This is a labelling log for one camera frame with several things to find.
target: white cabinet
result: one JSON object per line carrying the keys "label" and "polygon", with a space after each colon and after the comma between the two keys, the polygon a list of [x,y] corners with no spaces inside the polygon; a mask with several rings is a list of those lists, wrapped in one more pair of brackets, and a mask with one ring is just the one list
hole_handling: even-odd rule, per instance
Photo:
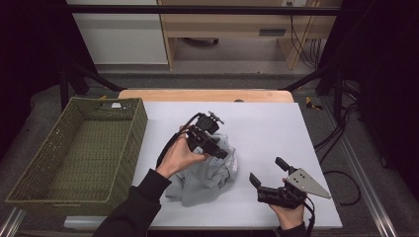
{"label": "white cabinet", "polygon": [[[155,0],[67,0],[68,4],[156,5]],[[167,64],[158,14],[73,14],[95,64]]]}

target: aluminum rail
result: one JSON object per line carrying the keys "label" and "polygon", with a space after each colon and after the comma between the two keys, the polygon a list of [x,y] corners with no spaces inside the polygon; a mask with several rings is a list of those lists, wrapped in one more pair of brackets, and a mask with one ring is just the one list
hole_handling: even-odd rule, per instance
{"label": "aluminum rail", "polygon": [[339,16],[359,13],[357,9],[315,7],[191,6],[191,5],[46,5],[51,11],[90,14],[221,14]]}
{"label": "aluminum rail", "polygon": [[[333,116],[331,99],[320,97],[320,100],[321,104],[325,108],[325,111],[329,115],[330,120],[333,123],[333,126],[336,127],[337,123]],[[373,216],[379,233],[383,237],[397,236],[397,233],[373,187],[373,184],[371,183],[370,179],[367,176],[367,173],[364,171],[362,165],[360,164],[358,157],[345,133],[342,135],[341,139],[343,150],[344,153],[346,153],[346,158],[349,167],[351,168],[351,171],[354,174],[355,179],[359,182],[364,201],[370,209],[370,213]]]}
{"label": "aluminum rail", "polygon": [[9,213],[7,219],[3,222],[0,228],[0,237],[13,237],[21,225],[26,212],[16,207]]}

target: metal frame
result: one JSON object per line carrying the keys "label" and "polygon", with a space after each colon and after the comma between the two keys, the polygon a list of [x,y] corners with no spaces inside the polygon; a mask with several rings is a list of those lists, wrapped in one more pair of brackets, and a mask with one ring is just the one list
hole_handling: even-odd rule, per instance
{"label": "metal frame", "polygon": [[[45,8],[49,11],[65,11],[70,13],[91,13],[91,14],[222,14],[222,15],[293,15],[293,16],[340,16],[343,14],[353,14],[360,12],[354,9],[340,8],[291,8],[291,7],[246,7],[246,6],[149,6],[149,5],[49,5]],[[320,75],[330,69],[330,67],[321,68],[310,75],[310,77],[300,80],[298,83],[290,85],[286,90],[292,91],[314,78],[314,75]],[[68,90],[65,80],[65,71],[61,74],[61,93]],[[330,103],[326,102],[326,111],[331,116],[334,125],[336,121],[331,111]],[[370,180],[362,169],[358,159],[348,141],[343,136],[344,149],[348,154],[348,162],[356,178],[361,183],[361,188],[368,207],[376,222],[377,228],[382,236],[396,236],[395,230],[389,220]],[[25,212],[14,208],[0,229],[0,237],[13,237],[22,222]]]}

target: black sleeve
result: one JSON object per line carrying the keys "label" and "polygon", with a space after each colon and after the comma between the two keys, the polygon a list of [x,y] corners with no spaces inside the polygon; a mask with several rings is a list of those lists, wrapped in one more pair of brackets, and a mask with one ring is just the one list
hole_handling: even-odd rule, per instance
{"label": "black sleeve", "polygon": [[150,169],[138,187],[129,189],[127,199],[102,222],[93,236],[145,236],[160,210],[160,197],[170,184]]}
{"label": "black sleeve", "polygon": [[279,226],[277,228],[276,234],[277,236],[281,236],[281,237],[306,237],[307,236],[304,222],[301,225],[294,227],[293,229],[288,229],[288,230],[283,230],[281,226]]}

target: hand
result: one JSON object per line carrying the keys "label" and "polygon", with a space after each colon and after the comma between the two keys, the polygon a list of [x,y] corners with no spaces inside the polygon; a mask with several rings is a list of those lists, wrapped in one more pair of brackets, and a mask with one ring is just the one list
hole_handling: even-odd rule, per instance
{"label": "hand", "polygon": [[277,215],[283,230],[292,229],[302,224],[304,217],[304,205],[299,205],[296,209],[283,208],[269,204],[269,207]]}
{"label": "hand", "polygon": [[197,162],[204,161],[207,158],[207,154],[196,154],[191,152],[188,147],[186,134],[183,133],[166,152],[163,161],[156,171],[168,179],[172,175],[185,170]]}

